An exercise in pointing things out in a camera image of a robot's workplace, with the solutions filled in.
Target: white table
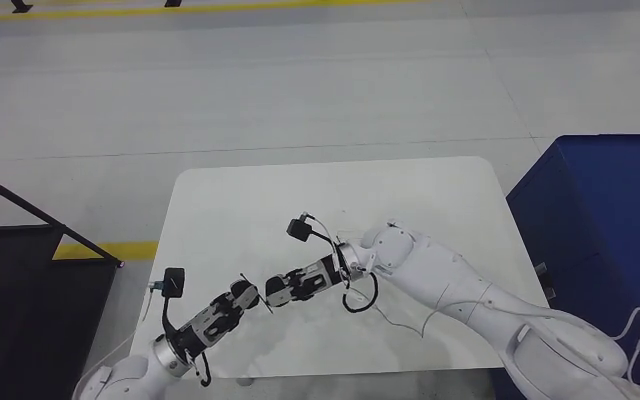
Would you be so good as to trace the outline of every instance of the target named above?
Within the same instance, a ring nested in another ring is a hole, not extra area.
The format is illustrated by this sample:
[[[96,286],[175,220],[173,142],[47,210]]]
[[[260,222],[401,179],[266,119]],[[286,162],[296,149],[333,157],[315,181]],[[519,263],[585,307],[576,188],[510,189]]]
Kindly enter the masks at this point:
[[[173,191],[151,279],[186,269],[182,299],[170,319],[186,322],[244,273],[264,291],[278,273],[330,252],[311,237],[289,237],[292,218],[308,211],[335,234],[357,236],[388,218],[463,254],[479,272],[523,299],[546,306],[537,277],[491,165],[475,157],[194,169]],[[368,290],[368,280],[358,282]],[[249,310],[235,331],[207,352],[214,376],[270,377],[489,368],[491,347],[464,325],[435,316],[424,339],[387,324],[374,310],[347,313],[342,289],[289,303],[270,315]],[[395,322],[420,327],[430,310],[387,282],[377,305]],[[162,332],[154,300],[132,353]]]

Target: blue cabinet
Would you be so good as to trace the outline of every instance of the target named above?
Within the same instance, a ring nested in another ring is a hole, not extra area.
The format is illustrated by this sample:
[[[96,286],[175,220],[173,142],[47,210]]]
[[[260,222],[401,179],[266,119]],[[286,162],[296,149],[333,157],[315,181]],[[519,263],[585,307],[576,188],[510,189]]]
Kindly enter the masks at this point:
[[[640,135],[556,139],[507,202],[531,261],[547,267],[549,305],[619,334],[640,305]],[[619,342],[628,356],[639,337],[640,322]],[[498,399],[517,398],[504,370],[492,376]]]

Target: gray floor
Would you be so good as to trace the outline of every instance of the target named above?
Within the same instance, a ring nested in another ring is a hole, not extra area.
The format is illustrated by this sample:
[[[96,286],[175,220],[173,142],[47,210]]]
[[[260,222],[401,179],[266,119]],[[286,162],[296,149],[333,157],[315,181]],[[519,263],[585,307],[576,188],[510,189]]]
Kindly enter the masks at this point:
[[[476,155],[508,193],[559,135],[640,132],[639,5],[440,0],[3,21],[0,182],[98,242],[158,240],[189,168]],[[0,224],[29,222],[0,202]],[[149,267],[118,274],[90,360],[135,326]],[[481,371],[209,390],[491,396]]]

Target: black cable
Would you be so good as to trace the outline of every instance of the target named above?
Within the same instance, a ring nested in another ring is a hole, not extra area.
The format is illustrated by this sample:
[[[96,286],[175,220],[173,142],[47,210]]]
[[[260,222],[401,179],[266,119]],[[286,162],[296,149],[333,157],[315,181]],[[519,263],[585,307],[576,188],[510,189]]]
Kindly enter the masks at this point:
[[[373,279],[373,297],[369,301],[369,304],[367,304],[362,308],[351,308],[347,304],[347,293],[342,295],[342,305],[347,311],[349,311],[352,314],[357,314],[359,312],[367,311],[368,309],[371,308],[371,306],[373,306],[376,300],[378,300],[378,278],[373,273],[369,274],[369,276],[371,276],[371,279]],[[347,284],[347,292],[349,290],[349,286],[350,286],[350,283]]]
[[[209,361],[207,361],[207,355],[202,352],[202,361],[204,361],[204,373],[207,375],[207,379],[202,379],[200,384],[203,387],[211,385],[211,371],[209,370]]]
[[[331,244],[331,239],[329,239],[328,237],[326,237],[326,236],[325,236],[325,235],[323,235],[322,233],[318,233],[318,232],[316,232],[316,231],[314,231],[314,230],[311,230],[311,234],[312,234],[313,236],[317,236],[317,237],[319,237],[320,239],[324,240],[325,242],[327,242],[327,243]]]
[[[171,340],[173,335],[176,333],[176,328],[171,325],[169,322],[169,317],[167,316],[167,312],[169,311],[169,297],[164,298],[164,305],[162,306],[162,328],[164,328],[164,333],[167,336],[167,339]]]

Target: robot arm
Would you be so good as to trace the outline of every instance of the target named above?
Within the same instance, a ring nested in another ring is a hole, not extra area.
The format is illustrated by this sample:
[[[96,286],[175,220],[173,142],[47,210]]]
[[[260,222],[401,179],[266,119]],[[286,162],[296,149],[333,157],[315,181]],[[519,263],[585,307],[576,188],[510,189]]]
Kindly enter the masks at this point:
[[[504,291],[430,237],[390,222],[350,246],[368,270],[489,342],[527,398],[640,398],[621,378],[627,358],[615,341],[578,317]]]
[[[580,318],[523,301],[480,276],[461,255],[397,223],[367,232],[362,241],[334,244],[313,232],[305,218],[313,219],[303,214],[287,232],[302,241],[311,234],[321,237],[331,243],[333,254],[269,279],[271,306],[306,301],[369,275],[377,287],[378,275],[482,336],[530,400],[640,399],[638,386],[622,379],[628,365],[622,349]],[[179,330],[163,318],[165,334],[152,343],[147,357],[130,356],[113,368],[102,367],[80,399],[161,398],[168,385],[194,366],[193,359],[233,330],[258,299],[255,286],[238,281]],[[347,307],[344,296],[343,304]]]
[[[80,400],[159,400],[164,398],[164,391],[180,380],[192,367],[194,359],[203,355],[207,368],[208,386],[211,377],[204,351],[215,345],[227,333],[233,331],[244,311],[255,307],[259,301],[258,289],[246,280],[239,280],[231,285],[229,292],[216,297],[207,307],[196,314],[190,321],[176,330],[167,317],[169,298],[182,295],[182,288],[177,292],[167,290],[172,283],[177,289],[178,278],[167,277],[165,271],[165,307],[163,326],[165,333],[158,336],[150,346],[146,356],[129,356],[113,368],[103,366],[91,376],[84,386]]]

